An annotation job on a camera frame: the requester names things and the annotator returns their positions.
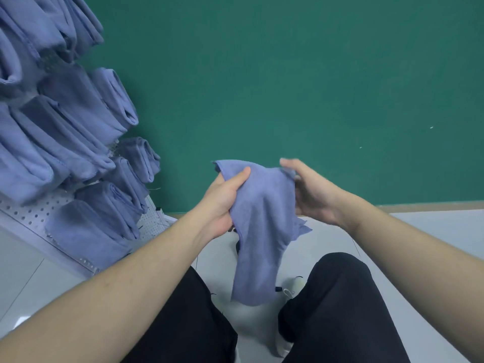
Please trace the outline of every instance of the person's right hand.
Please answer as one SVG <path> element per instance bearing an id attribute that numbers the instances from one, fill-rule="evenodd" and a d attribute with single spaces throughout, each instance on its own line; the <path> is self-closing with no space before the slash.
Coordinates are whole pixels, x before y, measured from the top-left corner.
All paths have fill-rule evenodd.
<path id="1" fill-rule="evenodd" d="M 282 167 L 295 170 L 296 213 L 331 225 L 347 228 L 343 213 L 344 198 L 351 196 L 334 183 L 319 175 L 299 159 L 281 158 Z"/>

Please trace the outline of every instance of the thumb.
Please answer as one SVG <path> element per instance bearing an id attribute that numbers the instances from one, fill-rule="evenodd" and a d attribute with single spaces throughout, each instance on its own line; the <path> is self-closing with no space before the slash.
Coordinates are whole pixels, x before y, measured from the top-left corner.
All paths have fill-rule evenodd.
<path id="1" fill-rule="evenodd" d="M 250 176 L 250 167 L 245 167 L 243 171 L 225 182 L 225 185 L 233 190 L 238 190 Z"/>
<path id="2" fill-rule="evenodd" d="M 281 158 L 279 160 L 279 163 L 284 168 L 295 170 L 303 178 L 311 171 L 311 168 L 309 168 L 306 164 L 301 162 L 299 159 Z"/>

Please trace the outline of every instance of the person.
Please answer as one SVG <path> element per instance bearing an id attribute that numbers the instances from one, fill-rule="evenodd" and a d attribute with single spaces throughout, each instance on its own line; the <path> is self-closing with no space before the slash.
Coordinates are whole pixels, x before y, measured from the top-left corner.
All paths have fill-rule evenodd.
<path id="1" fill-rule="evenodd" d="M 484 262 L 383 213 L 299 160 L 296 211 L 337 225 L 471 362 L 484 361 Z M 0 341 L 2 362 L 233 362 L 237 334 L 190 267 L 231 226 L 245 168 L 144 247 L 77 285 Z M 328 254 L 279 313 L 286 362 L 400 362 L 408 356 L 366 265 Z"/>

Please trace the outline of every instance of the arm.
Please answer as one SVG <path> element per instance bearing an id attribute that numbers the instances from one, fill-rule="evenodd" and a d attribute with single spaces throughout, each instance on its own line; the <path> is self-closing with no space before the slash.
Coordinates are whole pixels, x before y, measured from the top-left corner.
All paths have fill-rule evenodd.
<path id="1" fill-rule="evenodd" d="M 224 182 L 132 255 L 46 305 L 0 341 L 5 362 L 115 362 L 133 348 L 198 253 L 232 225 L 250 169 Z"/>
<path id="2" fill-rule="evenodd" d="M 412 306 L 470 361 L 484 361 L 484 261 L 350 194 L 299 160 L 297 209 L 338 225 Z"/>

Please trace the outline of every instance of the white shelf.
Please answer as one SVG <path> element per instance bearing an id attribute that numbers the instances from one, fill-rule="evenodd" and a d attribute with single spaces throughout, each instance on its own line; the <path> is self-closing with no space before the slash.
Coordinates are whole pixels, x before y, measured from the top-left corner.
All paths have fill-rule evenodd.
<path id="1" fill-rule="evenodd" d="M 71 257 L 60 250 L 56 242 L 45 231 L 45 222 L 48 217 L 73 199 L 72 193 L 57 189 L 44 195 L 31 205 L 17 206 L 0 194 L 0 227 L 35 247 L 51 261 L 60 264 L 74 274 L 89 278 L 96 272 L 93 265 L 87 260 Z M 163 212 L 156 211 L 156 207 L 149 196 L 147 203 L 148 213 L 143 214 L 138 222 L 141 237 L 134 250 L 171 225 L 171 222 L 164 218 Z"/>

